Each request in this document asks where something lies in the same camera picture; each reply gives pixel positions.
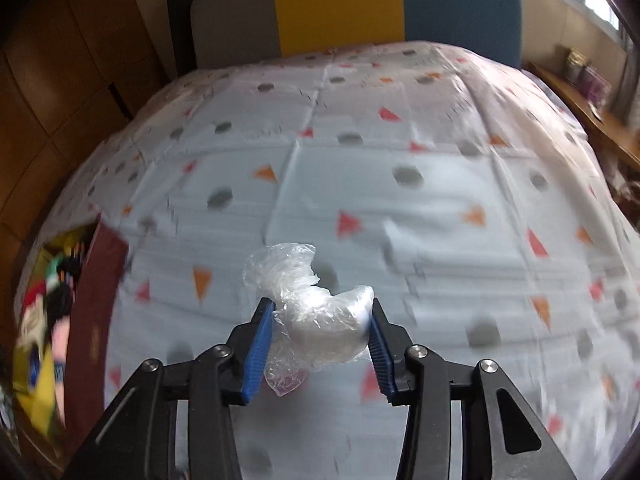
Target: crumpled plastic bag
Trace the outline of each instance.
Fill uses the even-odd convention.
[[[279,396],[300,386],[309,372],[354,360],[367,346],[373,289],[357,285],[332,296],[315,286],[315,254],[312,245],[278,244],[252,254],[242,271],[257,299],[276,304],[264,377]]]

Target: box of clothes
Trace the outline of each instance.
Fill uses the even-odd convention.
[[[52,443],[61,443],[68,427],[70,368],[78,376],[101,365],[104,373],[103,347],[126,254],[126,243],[96,222],[45,244],[34,264],[14,349],[14,391],[33,427]]]

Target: bed sheet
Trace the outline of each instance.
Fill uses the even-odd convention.
[[[467,50],[396,43],[193,72],[95,150],[36,245],[97,212],[130,243],[105,404],[145,358],[226,340],[255,307],[248,255],[304,242],[321,286],[370,285],[414,341],[498,361],[580,480],[638,422],[640,238],[577,121]],[[392,478],[406,420],[362,359],[285,397],[264,386],[232,415],[249,480]]]

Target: patterned bed sheet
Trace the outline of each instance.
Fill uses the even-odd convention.
[[[638,422],[640,238],[561,103],[469,51],[369,45],[193,72],[95,150],[36,246],[97,213],[130,243],[105,404],[145,358],[193,358],[249,318],[251,252],[306,242],[321,286],[370,285],[415,341],[498,361],[580,480]],[[387,479],[406,410],[360,359],[285,397],[264,386],[232,415],[246,479]],[[182,466],[185,421],[181,406]]]

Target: wooden table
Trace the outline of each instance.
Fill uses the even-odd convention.
[[[609,112],[600,114],[602,122],[597,120],[591,113],[587,99],[580,94],[575,86],[565,81],[561,76],[549,72],[535,63],[529,63],[527,68],[562,99],[575,118],[580,121],[595,149],[610,150],[619,157],[621,162],[628,164],[633,170],[640,171],[640,143],[636,139],[635,131],[627,128]]]

